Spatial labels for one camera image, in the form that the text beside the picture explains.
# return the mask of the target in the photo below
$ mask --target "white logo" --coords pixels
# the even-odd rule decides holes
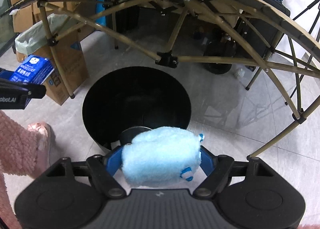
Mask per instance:
[[[164,193],[161,192],[161,191],[159,191],[159,192],[156,194],[157,197],[161,197],[161,196],[163,196],[163,195],[164,195]]]
[[[8,103],[15,103],[17,100],[16,97],[0,97],[0,102],[8,102]]]
[[[38,61],[39,61],[38,58],[32,57],[29,62],[30,62],[31,64],[37,64]]]

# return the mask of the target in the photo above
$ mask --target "person's foot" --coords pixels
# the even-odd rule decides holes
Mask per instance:
[[[36,179],[50,167],[49,148],[51,131],[50,126],[44,122],[29,124],[28,130],[39,132],[36,165],[33,173],[29,175],[31,178]]]

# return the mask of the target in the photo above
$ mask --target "round bin opening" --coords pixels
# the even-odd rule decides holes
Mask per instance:
[[[191,103],[184,87],[169,74],[150,67],[126,67],[90,88],[82,117],[90,136],[106,151],[130,127],[186,129]]]

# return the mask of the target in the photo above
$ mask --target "plastic bin liner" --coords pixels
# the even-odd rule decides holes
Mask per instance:
[[[68,16],[66,15],[49,15],[48,22],[51,32],[55,33],[55,31],[63,24],[67,17]],[[61,30],[61,32],[69,29],[76,23],[76,20],[70,19],[68,23],[64,26],[64,28]],[[46,45],[47,38],[45,35],[45,30],[42,21],[36,23],[25,32],[18,35],[18,37],[15,40],[15,43],[16,50],[25,55],[33,54],[36,50]]]

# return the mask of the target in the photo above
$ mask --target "screw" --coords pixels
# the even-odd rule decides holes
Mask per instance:
[[[113,197],[119,197],[123,195],[123,191],[119,188],[112,188],[109,190],[109,195]]]
[[[199,197],[206,197],[211,195],[211,190],[201,187],[196,189],[195,194]]]

